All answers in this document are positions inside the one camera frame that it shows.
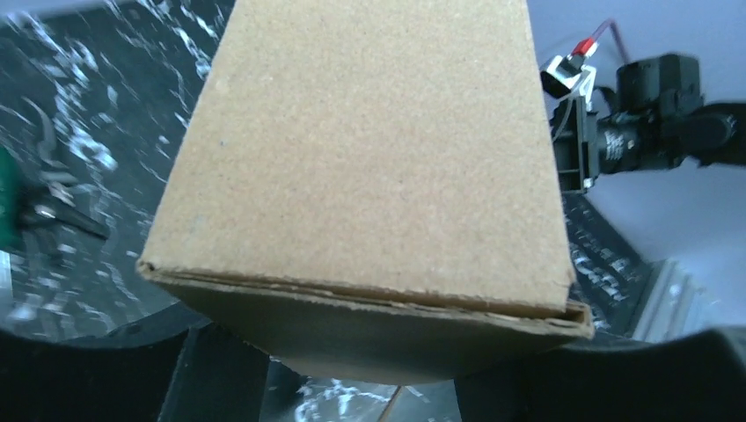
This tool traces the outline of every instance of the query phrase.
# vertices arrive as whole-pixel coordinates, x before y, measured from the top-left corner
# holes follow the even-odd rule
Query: brown cardboard box
[[[139,262],[307,375],[590,337],[524,0],[238,0]]]

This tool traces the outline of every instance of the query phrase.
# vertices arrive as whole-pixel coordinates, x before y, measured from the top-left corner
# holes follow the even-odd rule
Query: robotic arm
[[[695,57],[668,54],[619,68],[616,91],[595,88],[611,110],[605,117],[583,87],[583,61],[575,53],[555,57],[541,73],[544,91],[563,98],[550,120],[562,192],[585,193],[600,174],[673,169],[688,156],[700,165],[746,166],[746,103],[705,105]]]

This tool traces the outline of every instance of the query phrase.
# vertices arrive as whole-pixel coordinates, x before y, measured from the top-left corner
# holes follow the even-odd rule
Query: box top
[[[141,269],[179,296],[564,315],[525,2],[238,0]]]

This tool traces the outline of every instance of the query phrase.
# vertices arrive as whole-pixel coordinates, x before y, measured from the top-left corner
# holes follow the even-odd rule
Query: green object
[[[16,224],[20,169],[7,149],[0,147],[0,251],[18,245],[20,239]]]

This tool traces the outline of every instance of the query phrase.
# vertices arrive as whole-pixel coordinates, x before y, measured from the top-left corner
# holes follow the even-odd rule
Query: white wall
[[[0,15],[97,1],[102,2],[0,0]],[[633,59],[669,51],[697,55],[708,100],[746,101],[746,1],[528,2],[539,62],[568,53],[605,18],[613,17]],[[613,85],[620,60],[609,34],[593,60],[600,82]],[[722,321],[746,324],[745,170],[702,170],[687,163],[675,171],[615,175],[602,178],[589,197],[646,258],[679,260],[719,299]]]

